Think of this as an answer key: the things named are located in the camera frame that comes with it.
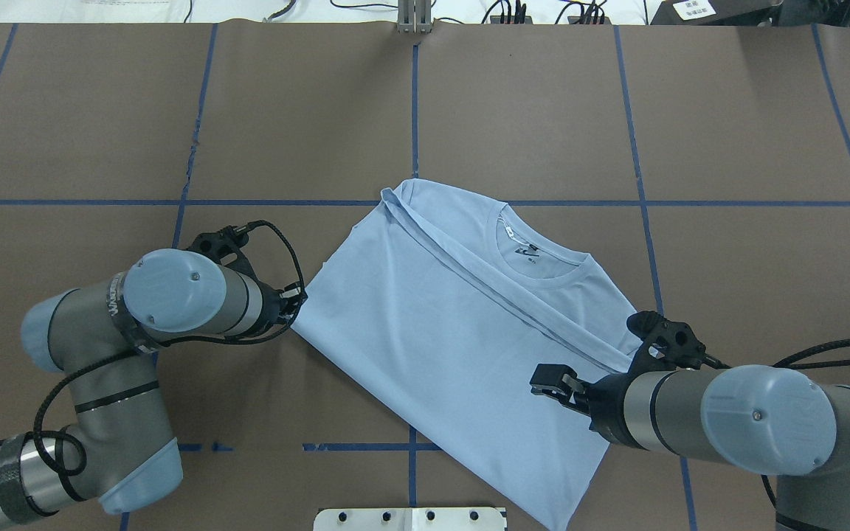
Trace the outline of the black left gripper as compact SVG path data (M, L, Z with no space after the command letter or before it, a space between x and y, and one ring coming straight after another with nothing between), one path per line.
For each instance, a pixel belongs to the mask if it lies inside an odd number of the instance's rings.
M251 326L251 337L274 339L293 325L309 296L303 283L291 283L283 289L274 289L260 281L255 284L262 295L262 308Z

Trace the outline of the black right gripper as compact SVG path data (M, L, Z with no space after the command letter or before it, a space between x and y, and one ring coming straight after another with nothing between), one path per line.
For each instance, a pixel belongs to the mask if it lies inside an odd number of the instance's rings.
M567 365L539 364L530 379L531 393L590 417L590 430L608 443L635 443L625 420L624 399L633 382L628 374L610 374L586 382Z

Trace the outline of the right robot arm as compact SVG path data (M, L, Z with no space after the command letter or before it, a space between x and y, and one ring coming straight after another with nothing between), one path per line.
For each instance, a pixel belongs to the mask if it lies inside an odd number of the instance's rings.
M850 386L763 365L595 383L539 365L530 386L586 414L608 443L775 477L777 530L850 530Z

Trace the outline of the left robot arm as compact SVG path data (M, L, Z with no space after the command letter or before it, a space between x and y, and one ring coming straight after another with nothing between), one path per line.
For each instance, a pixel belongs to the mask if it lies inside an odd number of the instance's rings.
M91 499L109 515L141 510L183 478L156 354L185 342L256 345L286 332L306 299L193 251L160 249L111 279L38 303L21 343L61 382L32 427L0 440L0 530Z

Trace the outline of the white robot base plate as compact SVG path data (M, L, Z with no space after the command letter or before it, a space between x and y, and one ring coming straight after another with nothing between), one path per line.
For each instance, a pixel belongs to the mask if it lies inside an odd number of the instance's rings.
M318 512L314 530L508 530L498 507L328 508Z

